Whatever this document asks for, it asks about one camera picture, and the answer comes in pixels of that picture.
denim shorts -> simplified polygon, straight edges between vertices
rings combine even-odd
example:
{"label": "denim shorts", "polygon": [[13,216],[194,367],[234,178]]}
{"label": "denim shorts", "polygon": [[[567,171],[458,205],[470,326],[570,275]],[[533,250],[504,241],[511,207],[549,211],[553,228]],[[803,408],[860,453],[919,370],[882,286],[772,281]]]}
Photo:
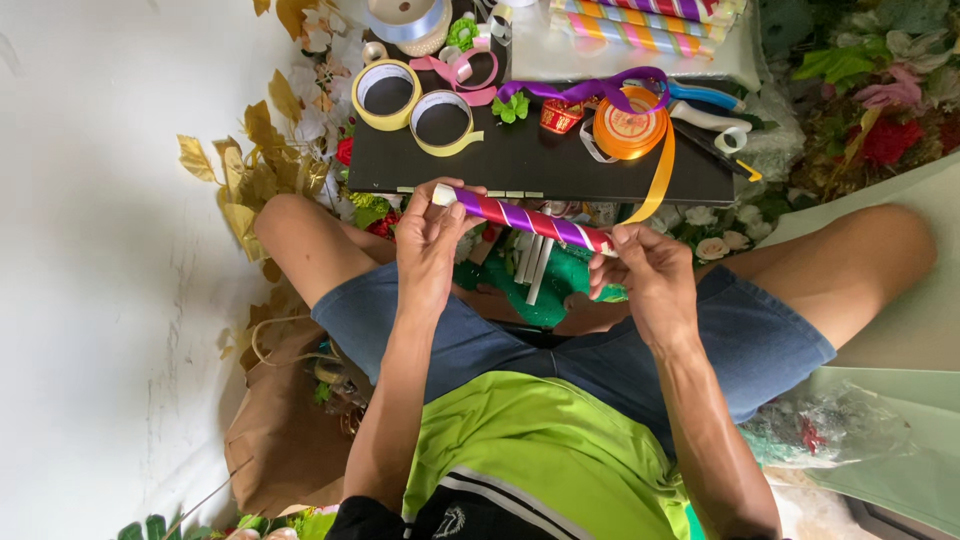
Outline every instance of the denim shorts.
{"label": "denim shorts", "polygon": [[[374,385],[394,325],[396,295],[396,264],[391,263],[341,284],[313,307],[313,319]],[[701,340],[735,423],[746,422],[757,407],[836,356],[800,314],[722,265],[697,285],[697,315]],[[424,401],[488,371],[572,382],[649,428],[673,454],[657,366],[631,317],[609,331],[538,349],[450,295],[433,341]]]}

person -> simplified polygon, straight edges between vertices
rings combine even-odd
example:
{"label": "person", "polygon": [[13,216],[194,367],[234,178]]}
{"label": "person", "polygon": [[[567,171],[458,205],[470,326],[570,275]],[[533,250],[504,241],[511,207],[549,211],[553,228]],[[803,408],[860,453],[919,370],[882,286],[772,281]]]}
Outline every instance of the person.
{"label": "person", "polygon": [[735,424],[936,258],[925,221],[893,205],[697,272],[680,242],[616,226],[619,258],[590,261],[590,296],[617,282],[629,302],[588,310],[607,331],[537,349],[450,294],[457,240],[480,220],[432,206],[437,182],[463,186],[418,187],[396,251],[296,195],[255,223],[375,384],[330,540],[684,538],[687,501],[708,537],[780,538]]}

pink flower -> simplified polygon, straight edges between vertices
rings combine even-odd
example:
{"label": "pink flower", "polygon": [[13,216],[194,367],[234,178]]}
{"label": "pink flower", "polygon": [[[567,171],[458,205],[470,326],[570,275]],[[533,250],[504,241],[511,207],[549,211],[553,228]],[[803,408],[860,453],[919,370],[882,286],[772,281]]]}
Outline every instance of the pink flower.
{"label": "pink flower", "polygon": [[853,99],[862,101],[867,109],[884,108],[888,105],[903,104],[913,108],[914,112],[923,112],[923,92],[917,83],[920,79],[900,64],[893,64],[887,70],[897,81],[889,85],[870,85],[856,92]]}

purple ribbon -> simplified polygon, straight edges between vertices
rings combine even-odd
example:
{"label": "purple ribbon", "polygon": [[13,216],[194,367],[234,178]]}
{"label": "purple ribbon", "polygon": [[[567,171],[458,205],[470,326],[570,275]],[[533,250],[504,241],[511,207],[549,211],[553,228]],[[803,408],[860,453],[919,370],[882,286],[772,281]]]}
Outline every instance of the purple ribbon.
{"label": "purple ribbon", "polygon": [[[653,79],[660,83],[663,88],[663,94],[657,105],[650,110],[634,110],[630,105],[630,99],[624,95],[623,82],[627,79]],[[632,67],[626,71],[621,71],[609,79],[590,79],[564,90],[558,91],[551,85],[536,83],[533,81],[510,81],[496,92],[496,97],[503,103],[510,101],[510,96],[516,94],[521,88],[526,88],[534,95],[543,98],[554,98],[568,101],[570,103],[580,103],[593,96],[604,96],[610,104],[619,110],[631,114],[649,114],[662,109],[670,101],[670,88],[666,83],[666,73],[656,67]]]}

green t-shirt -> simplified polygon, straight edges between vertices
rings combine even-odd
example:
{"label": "green t-shirt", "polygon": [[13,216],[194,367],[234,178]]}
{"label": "green t-shirt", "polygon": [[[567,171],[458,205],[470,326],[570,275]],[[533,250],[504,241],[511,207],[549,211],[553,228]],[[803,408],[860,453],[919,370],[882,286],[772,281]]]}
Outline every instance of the green t-shirt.
{"label": "green t-shirt", "polygon": [[494,371],[425,406],[404,516],[454,467],[515,486],[595,538],[689,538],[684,486],[653,433],[565,380]]}

